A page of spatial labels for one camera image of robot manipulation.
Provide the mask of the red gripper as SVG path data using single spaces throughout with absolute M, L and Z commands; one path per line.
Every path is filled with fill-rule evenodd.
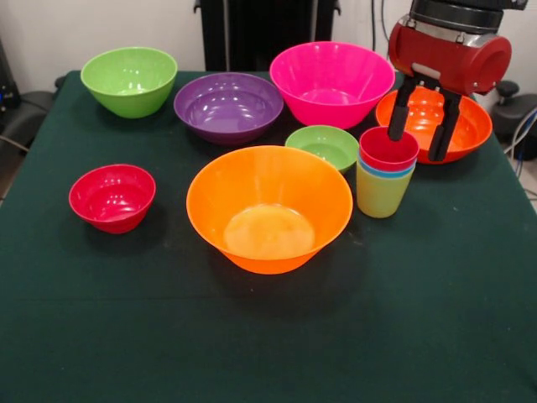
M 439 90 L 444 115 L 428 153 L 430 161 L 440 162 L 446 157 L 460 115 L 461 94 L 489 93 L 508 69 L 512 46 L 496 34 L 469 34 L 402 18 L 392 29 L 388 53 L 397 70 L 407 76 L 429 77 L 444 88 Z M 408 101 L 415 88 L 416 81 L 403 81 L 398 89 L 388 125 L 388 137 L 393 141 L 402 139 Z

